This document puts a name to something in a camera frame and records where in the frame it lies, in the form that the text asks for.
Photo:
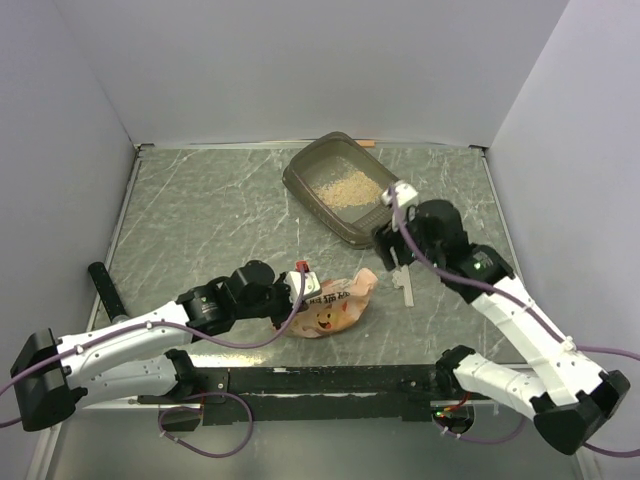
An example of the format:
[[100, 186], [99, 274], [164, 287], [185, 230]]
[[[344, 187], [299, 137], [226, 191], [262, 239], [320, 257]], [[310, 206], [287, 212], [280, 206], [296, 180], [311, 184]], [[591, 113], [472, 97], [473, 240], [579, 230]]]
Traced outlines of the white bag sealing clip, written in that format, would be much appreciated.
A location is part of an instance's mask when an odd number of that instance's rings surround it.
[[404, 305], [407, 308], [414, 306], [413, 289], [409, 267], [404, 265], [392, 272], [392, 283], [396, 289], [403, 292]]

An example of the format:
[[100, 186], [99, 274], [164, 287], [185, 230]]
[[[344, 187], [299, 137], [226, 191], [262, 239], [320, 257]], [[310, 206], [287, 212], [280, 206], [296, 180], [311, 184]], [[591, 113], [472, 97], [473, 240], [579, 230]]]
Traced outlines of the orange cat litter bag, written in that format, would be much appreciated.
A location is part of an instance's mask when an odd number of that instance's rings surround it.
[[326, 280], [322, 294], [311, 298], [308, 308], [296, 314], [284, 335], [316, 339], [354, 326], [368, 307], [378, 277], [368, 268], [352, 279]]

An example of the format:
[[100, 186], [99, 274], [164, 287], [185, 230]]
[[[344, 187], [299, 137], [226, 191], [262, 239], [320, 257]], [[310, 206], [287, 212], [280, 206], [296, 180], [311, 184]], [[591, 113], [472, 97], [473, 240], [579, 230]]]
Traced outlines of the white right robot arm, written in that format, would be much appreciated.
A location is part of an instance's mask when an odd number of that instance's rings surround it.
[[631, 388], [618, 370], [607, 371], [563, 334], [491, 246], [473, 243], [459, 211], [447, 200], [418, 202], [392, 190], [381, 196], [390, 221], [372, 233], [389, 271], [421, 262], [442, 283], [488, 319], [524, 359], [529, 373], [457, 346], [442, 354], [436, 384], [458, 398], [478, 393], [530, 419], [556, 451], [572, 455], [616, 413]]

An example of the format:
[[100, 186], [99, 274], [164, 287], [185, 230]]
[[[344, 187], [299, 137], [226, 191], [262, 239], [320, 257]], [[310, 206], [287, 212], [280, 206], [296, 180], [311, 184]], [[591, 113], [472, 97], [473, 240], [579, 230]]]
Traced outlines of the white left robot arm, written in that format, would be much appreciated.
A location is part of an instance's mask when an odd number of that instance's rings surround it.
[[221, 335], [239, 320], [268, 318], [278, 334], [321, 291], [306, 262], [276, 275], [252, 260], [147, 314], [82, 334], [32, 334], [10, 369], [18, 423], [27, 432], [68, 419], [77, 409], [131, 396], [184, 402], [204, 388], [184, 346]]

